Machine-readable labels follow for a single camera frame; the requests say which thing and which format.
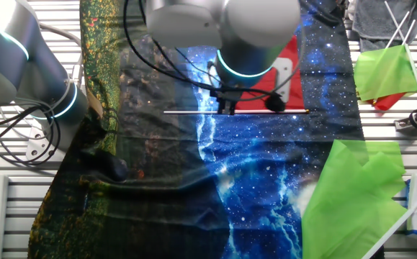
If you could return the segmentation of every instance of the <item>galaxy print fabric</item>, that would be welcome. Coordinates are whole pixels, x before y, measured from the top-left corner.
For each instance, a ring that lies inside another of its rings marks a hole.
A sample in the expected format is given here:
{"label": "galaxy print fabric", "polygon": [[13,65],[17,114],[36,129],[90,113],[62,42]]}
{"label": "galaxy print fabric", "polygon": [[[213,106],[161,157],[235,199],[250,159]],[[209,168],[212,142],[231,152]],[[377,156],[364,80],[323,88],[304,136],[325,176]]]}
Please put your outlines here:
{"label": "galaxy print fabric", "polygon": [[[339,15],[333,0],[310,3]],[[209,92],[153,73],[124,51],[117,155],[135,172],[129,185],[185,195],[162,201],[153,192],[143,194],[140,206],[149,213],[161,206],[168,211],[155,224],[142,218],[136,238],[151,240],[148,232],[165,236],[162,242],[175,247],[167,251],[170,258],[301,258],[302,212],[333,140],[363,139],[341,17],[334,26],[306,13],[301,74],[309,114],[163,115],[162,110],[215,111],[218,104]],[[300,28],[297,36],[301,40]],[[171,70],[148,37],[135,42],[147,58]],[[183,51],[205,71],[216,49]],[[208,83],[205,73],[168,52],[191,79]],[[181,204],[184,209],[175,214],[173,206]],[[146,250],[139,258],[157,254]]]}
{"label": "galaxy print fabric", "polygon": [[[212,111],[217,102],[206,91],[150,69],[121,37],[108,40],[122,46],[120,108],[113,118],[119,127],[113,133],[129,179],[99,180],[97,172],[69,162],[75,160],[71,150],[37,216],[30,257],[301,258],[301,216],[333,140],[363,139],[342,15],[334,0],[309,3],[311,10],[302,11],[301,65],[309,114],[164,114]],[[337,16],[339,24],[315,16],[317,9]],[[120,12],[114,8],[112,13]],[[128,17],[137,49],[172,71],[145,35],[135,1]],[[98,29],[117,26],[104,23]],[[298,40],[301,35],[298,28]],[[166,51],[184,73],[207,83],[206,74],[175,50]],[[202,70],[215,58],[210,47],[183,51]],[[100,81],[99,87],[107,96],[110,86]]]}

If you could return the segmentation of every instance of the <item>metal rod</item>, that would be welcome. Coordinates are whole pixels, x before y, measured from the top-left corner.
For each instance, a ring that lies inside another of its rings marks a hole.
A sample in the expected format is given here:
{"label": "metal rod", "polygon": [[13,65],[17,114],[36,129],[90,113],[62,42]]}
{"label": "metal rod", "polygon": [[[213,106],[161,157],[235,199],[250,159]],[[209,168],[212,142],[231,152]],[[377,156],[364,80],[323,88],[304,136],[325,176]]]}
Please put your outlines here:
{"label": "metal rod", "polygon": [[[164,114],[217,114],[217,111],[164,111]],[[289,109],[283,112],[269,110],[236,110],[236,114],[308,114],[307,109]]]}

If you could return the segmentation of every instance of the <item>red cloth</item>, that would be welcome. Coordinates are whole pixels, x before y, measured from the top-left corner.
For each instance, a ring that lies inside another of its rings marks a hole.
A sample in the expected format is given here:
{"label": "red cloth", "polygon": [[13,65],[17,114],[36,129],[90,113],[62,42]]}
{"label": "red cloth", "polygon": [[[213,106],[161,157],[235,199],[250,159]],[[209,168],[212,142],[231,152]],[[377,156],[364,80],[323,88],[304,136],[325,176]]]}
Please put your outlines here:
{"label": "red cloth", "polygon": [[[288,45],[283,49],[280,53],[279,58],[289,58],[293,62],[293,69],[299,60],[297,54],[297,39],[294,36]],[[268,73],[266,73],[261,81],[257,83],[252,88],[254,89],[261,89],[265,91],[271,91],[276,86],[276,77],[277,77],[277,70],[275,68],[271,69]],[[242,99],[251,98],[254,96],[259,95],[258,93],[244,93],[242,95]],[[255,100],[255,101],[240,101],[237,103],[236,109],[243,109],[243,110],[266,110],[264,106],[263,100]],[[301,88],[301,75],[300,70],[298,69],[296,74],[293,76],[291,80],[290,86],[290,98],[286,103],[285,109],[304,109],[304,100],[302,98],[302,88]]]}
{"label": "red cloth", "polygon": [[387,111],[390,109],[395,103],[397,103],[400,98],[402,98],[406,93],[399,93],[399,94],[391,94],[389,96],[384,96],[378,98],[375,109],[380,111]]}

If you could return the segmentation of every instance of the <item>wire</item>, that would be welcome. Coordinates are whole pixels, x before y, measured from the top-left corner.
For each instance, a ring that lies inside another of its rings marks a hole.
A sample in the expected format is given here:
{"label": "wire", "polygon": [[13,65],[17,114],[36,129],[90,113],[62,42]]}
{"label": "wire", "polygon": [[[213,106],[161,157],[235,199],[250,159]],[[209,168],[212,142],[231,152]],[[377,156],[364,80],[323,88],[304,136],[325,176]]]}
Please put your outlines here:
{"label": "wire", "polygon": [[[39,25],[40,25],[40,29],[46,29],[46,30],[48,30],[48,31],[50,31],[52,33],[56,33],[57,35],[64,36],[64,37],[66,37],[66,38],[68,38],[70,40],[73,40],[79,47],[81,47],[81,40],[80,40],[80,38],[78,38],[77,36],[73,35],[72,33],[67,32],[67,31],[65,31],[63,29],[58,29],[58,28],[56,28],[54,26],[51,26],[51,25],[48,25],[48,24],[39,23]],[[80,53],[80,57],[79,57],[79,60],[77,61],[77,65],[82,66],[83,64],[84,64],[83,58],[82,58],[82,55]],[[79,82],[80,82],[79,83],[79,86],[81,84],[82,72],[83,72],[82,69],[79,69],[79,74],[77,75],[79,77]]]}
{"label": "wire", "polygon": [[16,116],[18,117],[16,119],[15,122],[13,122],[11,125],[9,125],[9,127],[7,127],[1,134],[0,134],[0,138],[3,137],[8,131],[10,131],[12,129],[12,127],[14,127],[16,124],[18,124],[18,122],[22,121],[22,118],[24,118],[25,116],[31,114],[32,112],[34,112],[35,110],[37,110],[37,107],[32,107],[29,108],[27,110],[25,110],[24,112],[22,112],[20,115]]}
{"label": "wire", "polygon": [[[138,0],[138,2],[139,2],[139,7],[140,7],[140,13],[141,13],[141,16],[142,16],[142,18],[143,18],[143,21],[144,21],[144,24],[146,24],[146,17],[145,17],[145,12],[144,12],[144,7],[143,7],[143,0]],[[127,27],[126,27],[126,13],[127,13],[127,5],[128,5],[128,0],[125,0],[125,8],[124,8],[124,28],[125,28],[125,35],[127,36],[127,40],[128,40],[128,43],[130,44],[130,46],[131,46],[131,48],[133,49],[133,52],[135,52],[135,54],[144,62],[144,63],[146,63],[147,65],[149,65],[150,67],[152,67],[152,68],[154,68],[152,65],[150,65],[150,63],[147,61],[147,60],[144,60],[144,58],[142,57],[142,56],[140,56],[139,55],[139,53],[138,53],[138,51],[134,48],[134,46],[133,46],[133,44],[131,43],[131,40],[129,39],[130,37],[129,37],[129,34],[128,34],[128,31],[127,31]],[[174,68],[174,70],[177,72],[177,73],[179,73],[180,75],[183,75],[183,77],[184,78],[177,78],[177,77],[175,77],[175,76],[171,76],[172,78],[175,78],[175,79],[178,79],[178,80],[180,80],[180,81],[185,81],[185,82],[188,82],[188,83],[192,83],[192,84],[194,84],[194,85],[196,85],[196,86],[199,86],[200,88],[204,88],[204,89],[206,89],[206,90],[211,90],[211,91],[221,91],[221,92],[226,92],[226,91],[243,91],[243,92],[259,92],[259,93],[261,93],[262,95],[260,95],[260,96],[256,96],[256,97],[253,97],[253,98],[249,98],[249,99],[227,99],[227,98],[225,98],[225,97],[223,97],[223,99],[225,99],[225,100],[227,100],[227,101],[232,101],[232,102],[238,102],[238,101],[254,101],[254,100],[257,100],[257,99],[262,99],[262,98],[264,98],[265,96],[271,96],[271,95],[274,95],[274,94],[276,94],[276,91],[278,90],[278,89],[280,89],[281,87],[283,87],[286,83],[288,83],[291,79],[292,79],[292,77],[296,74],[296,72],[298,71],[298,69],[299,69],[299,67],[300,67],[300,64],[301,64],[301,62],[302,62],[302,60],[303,60],[303,58],[304,58],[304,52],[305,52],[305,29],[304,29],[304,25],[303,25],[303,23],[302,23],[302,20],[301,20],[301,35],[302,35],[302,40],[301,40],[301,49],[300,49],[300,51],[301,51],[301,55],[300,55],[300,59],[298,60],[298,62],[297,62],[297,64],[296,64],[296,66],[295,66],[295,69],[293,70],[293,72],[292,72],[292,74],[287,78],[287,79],[285,79],[281,84],[279,84],[278,86],[276,86],[274,89],[272,89],[272,91],[257,91],[258,89],[252,89],[252,88],[233,88],[232,86],[228,86],[228,85],[225,85],[222,81],[220,81],[220,80],[218,80],[217,78],[217,80],[220,82],[220,83],[223,83],[223,86],[224,87],[222,87],[222,88],[215,88],[215,87],[211,87],[211,88],[205,88],[205,87],[201,87],[201,85],[203,84],[203,83],[199,83],[199,82],[194,82],[194,81],[191,81],[190,79],[188,79],[186,76],[184,76],[184,74],[179,70],[179,69],[177,69],[176,68],[176,66],[169,60],[169,58],[165,55],[165,53],[164,53],[164,51],[162,50],[162,48],[161,48],[161,46],[159,45],[159,43],[158,42],[156,42],[154,39],[153,39],[153,42],[154,42],[154,44],[156,44],[156,46],[157,46],[157,48],[161,51],[161,53],[162,53],[162,55],[163,55],[163,57],[169,62],[169,64]],[[179,51],[178,49],[176,49],[176,51],[178,51],[178,53],[179,54],[181,54],[192,66],[194,66],[197,70],[199,70],[199,71],[202,71],[201,69],[199,69],[199,68],[197,68],[195,65],[193,65],[192,64],[192,62],[184,55],[184,54],[182,54],[181,53],[181,51]],[[204,73],[206,73],[206,74],[208,74],[210,77],[211,77],[211,75],[210,75],[210,73],[208,73],[208,72],[206,72],[206,71],[202,71],[202,72],[204,72]]]}
{"label": "wire", "polygon": [[19,122],[19,121],[21,121],[24,117],[26,117],[27,115],[29,115],[29,114],[31,114],[31,113],[33,113],[33,112],[35,112],[36,110],[37,110],[37,108],[36,108],[36,107],[29,108],[29,109],[27,109],[27,110],[23,111],[21,114],[18,114],[18,115],[14,116],[14,117],[12,117],[12,118],[10,118],[10,119],[6,119],[6,120],[1,121],[1,122],[0,122],[0,125],[6,124],[6,123],[8,123],[8,122],[12,122],[12,121],[14,121],[14,120],[17,120],[17,121]]}
{"label": "wire", "polygon": [[[46,113],[44,113],[44,115],[47,117],[47,119],[50,119],[50,117],[46,114]],[[31,165],[40,165],[40,164],[42,164],[42,163],[45,163],[45,162],[47,162],[54,154],[55,154],[55,151],[58,149],[58,147],[59,147],[59,143],[60,143],[60,127],[59,127],[59,123],[58,123],[58,121],[55,119],[55,118],[53,118],[53,120],[55,121],[55,125],[56,125],[56,129],[57,129],[57,131],[58,131],[58,139],[57,139],[57,143],[56,143],[56,145],[54,146],[54,148],[53,148],[53,150],[52,151],[50,151],[49,153],[48,153],[48,157],[45,159],[45,160],[43,160],[43,161],[40,161],[40,162],[37,162],[37,163],[35,163],[35,161],[36,160],[38,160],[38,159],[40,159],[42,156],[44,156],[44,154],[46,154],[46,152],[48,152],[49,151],[49,149],[50,149],[50,147],[51,147],[51,145],[53,144],[53,134],[50,136],[50,140],[49,140],[49,142],[48,142],[48,145],[47,145],[47,147],[46,147],[46,149],[40,154],[40,155],[38,155],[36,158],[33,158],[33,159],[31,159],[31,160],[26,160],[26,161],[24,161],[24,160],[22,160],[22,159],[20,159],[20,158],[18,158],[16,155],[13,155],[12,154],[12,152],[11,152],[11,150],[1,141],[1,139],[0,139],[0,144],[1,144],[1,146],[8,152],[8,154],[10,155],[10,156],[12,156],[15,160],[11,160],[11,159],[9,159],[9,158],[6,158],[3,154],[1,154],[0,153],[0,157],[2,158],[2,159],[4,159],[5,161],[7,161],[7,162],[9,162],[9,163],[21,163],[21,164],[24,164],[24,165],[26,165],[26,166],[31,166]],[[54,131],[54,129],[53,129],[53,126],[51,126],[50,127],[50,130],[51,130],[51,132],[53,132]]]}
{"label": "wire", "polygon": [[[5,113],[4,113],[4,111],[1,109],[1,107],[0,107],[0,114],[1,114],[1,116],[4,118],[4,119],[6,119],[6,117],[5,117]],[[30,124],[25,118],[23,119],[28,125],[30,125],[31,127],[34,127],[34,128],[36,128],[36,129],[38,129],[38,130],[41,130],[41,131],[43,131],[43,129],[40,129],[39,127],[36,127],[36,126],[33,126],[32,124]],[[30,137],[30,136],[27,136],[27,135],[25,135],[24,133],[21,133],[19,130],[17,130],[17,129],[15,129],[14,127],[12,128],[12,130],[14,131],[14,132],[16,132],[16,134],[18,134],[19,136],[21,136],[21,137],[25,137],[25,138],[27,138],[28,140],[43,140],[43,139],[45,139],[45,138],[47,138],[47,136],[49,135],[49,134],[51,134],[51,132],[49,132],[48,134],[46,134],[45,136],[43,136],[43,137]]]}
{"label": "wire", "polygon": [[[261,93],[261,94],[266,94],[266,95],[272,95],[274,93],[270,93],[268,91],[264,91],[264,90],[260,90],[260,89],[253,89],[253,88],[231,88],[226,86],[225,88],[214,88],[210,85],[207,85],[206,83],[200,83],[200,82],[194,82],[191,81],[190,79],[185,79],[185,78],[180,78],[178,76],[175,76],[171,73],[168,73],[166,71],[161,70],[160,68],[157,68],[155,65],[153,65],[152,63],[150,63],[149,61],[147,61],[136,49],[136,47],[133,45],[131,39],[130,39],[130,34],[128,32],[127,29],[127,7],[128,7],[128,2],[129,0],[125,0],[125,4],[124,4],[124,9],[123,9],[123,27],[124,27],[124,31],[125,31],[125,36],[127,38],[127,42],[128,45],[131,47],[131,49],[133,50],[133,52],[137,55],[137,57],[139,59],[141,59],[146,65],[148,65],[149,67],[151,67],[152,69],[166,75],[169,76],[171,78],[174,78],[176,80],[180,80],[183,82],[187,82],[187,83],[192,83],[195,86],[198,86],[200,88],[206,89],[206,90],[210,90],[210,91],[218,91],[218,92],[226,92],[226,91],[242,91],[242,92],[256,92],[256,93]],[[234,100],[234,99],[227,99],[224,98],[225,100],[228,101],[239,101],[239,100]]]}

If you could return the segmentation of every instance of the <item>blue nebula print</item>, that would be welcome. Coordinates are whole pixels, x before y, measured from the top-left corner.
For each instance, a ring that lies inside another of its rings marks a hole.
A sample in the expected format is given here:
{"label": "blue nebula print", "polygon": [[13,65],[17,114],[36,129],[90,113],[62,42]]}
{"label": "blue nebula print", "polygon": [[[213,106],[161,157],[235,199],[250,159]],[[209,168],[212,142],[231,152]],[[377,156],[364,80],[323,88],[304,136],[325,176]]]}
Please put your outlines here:
{"label": "blue nebula print", "polygon": [[[207,61],[215,59],[215,51],[195,47],[189,49],[188,57],[203,70]],[[206,73],[191,65],[187,69],[192,80],[209,82]],[[194,95],[199,111],[218,109],[209,91],[194,88]],[[258,119],[213,114],[197,118],[199,154],[217,176],[218,193],[230,222],[223,258],[301,258],[300,213],[290,203],[290,197],[297,195],[297,179],[289,177],[293,168],[288,168],[283,156],[293,146],[268,147],[269,135],[285,133],[264,129]]]}
{"label": "blue nebula print", "polygon": [[[301,65],[302,88],[311,114],[197,118],[199,154],[217,176],[217,190],[228,214],[225,259],[301,258],[302,183],[309,178],[316,182],[334,139],[363,138],[351,62],[346,60],[349,46],[341,36],[344,27],[327,27],[311,16],[304,16],[303,24],[309,34]],[[322,28],[325,31],[316,33]],[[187,57],[199,68],[187,64],[192,80],[210,83],[202,71],[215,54],[211,47],[187,50]],[[208,91],[194,87],[194,95],[199,111],[217,110],[218,103]]]}

